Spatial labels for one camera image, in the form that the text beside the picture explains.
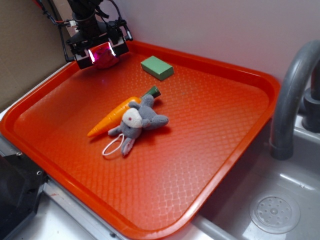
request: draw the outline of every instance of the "toy carrot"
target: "toy carrot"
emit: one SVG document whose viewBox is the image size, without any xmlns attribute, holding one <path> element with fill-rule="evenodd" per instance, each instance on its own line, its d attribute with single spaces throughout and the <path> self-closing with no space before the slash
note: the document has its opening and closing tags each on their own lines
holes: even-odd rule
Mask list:
<svg viewBox="0 0 320 240">
<path fill-rule="evenodd" d="M 154 98 L 161 95 L 159 89 L 156 86 L 153 86 L 145 95 L 150 94 Z M 94 137 L 100 134 L 103 134 L 110 129 L 115 128 L 121 123 L 123 114 L 130 108 L 130 102 L 141 103 L 142 99 L 136 96 L 129 97 L 127 100 L 122 102 L 116 108 L 114 108 L 107 116 L 105 116 L 91 131 L 87 134 L 88 137 Z"/>
</svg>

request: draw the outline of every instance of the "sink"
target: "sink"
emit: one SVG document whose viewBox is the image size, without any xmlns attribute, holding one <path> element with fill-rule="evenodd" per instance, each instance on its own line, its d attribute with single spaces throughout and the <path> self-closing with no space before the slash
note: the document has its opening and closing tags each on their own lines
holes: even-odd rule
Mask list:
<svg viewBox="0 0 320 240">
<path fill-rule="evenodd" d="M 199 211 L 238 240 L 320 239 L 320 135 L 294 129 L 294 154 L 269 153 L 269 122 Z"/>
</svg>

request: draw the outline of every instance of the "faucet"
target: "faucet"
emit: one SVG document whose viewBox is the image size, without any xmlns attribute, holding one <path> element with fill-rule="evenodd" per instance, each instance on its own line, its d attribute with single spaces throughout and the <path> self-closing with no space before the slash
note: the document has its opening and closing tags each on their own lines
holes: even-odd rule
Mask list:
<svg viewBox="0 0 320 240">
<path fill-rule="evenodd" d="M 305 116 L 302 126 L 320 133 L 320 40 L 306 43 L 295 55 L 284 77 L 277 99 L 270 133 L 270 154 L 286 160 L 294 153 L 294 127 L 302 98 Z M 305 90 L 308 80 L 311 86 Z"/>
</svg>

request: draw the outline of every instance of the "green sponge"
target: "green sponge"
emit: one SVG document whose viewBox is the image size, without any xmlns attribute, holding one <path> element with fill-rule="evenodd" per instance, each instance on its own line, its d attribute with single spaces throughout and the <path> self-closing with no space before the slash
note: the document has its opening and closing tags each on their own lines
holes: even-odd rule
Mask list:
<svg viewBox="0 0 320 240">
<path fill-rule="evenodd" d="M 151 56 L 141 62 L 142 69 L 159 80 L 164 80 L 174 74 L 174 68 L 168 63 Z"/>
</svg>

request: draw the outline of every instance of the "drain cover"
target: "drain cover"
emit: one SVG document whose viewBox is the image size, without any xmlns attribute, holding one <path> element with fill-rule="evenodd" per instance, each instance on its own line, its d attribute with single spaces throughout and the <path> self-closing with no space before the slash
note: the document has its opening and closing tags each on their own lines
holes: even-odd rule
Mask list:
<svg viewBox="0 0 320 240">
<path fill-rule="evenodd" d="M 261 230 L 270 234 L 284 234 L 298 224 L 300 209 L 292 197 L 282 192 L 267 191 L 251 202 L 250 217 Z"/>
</svg>

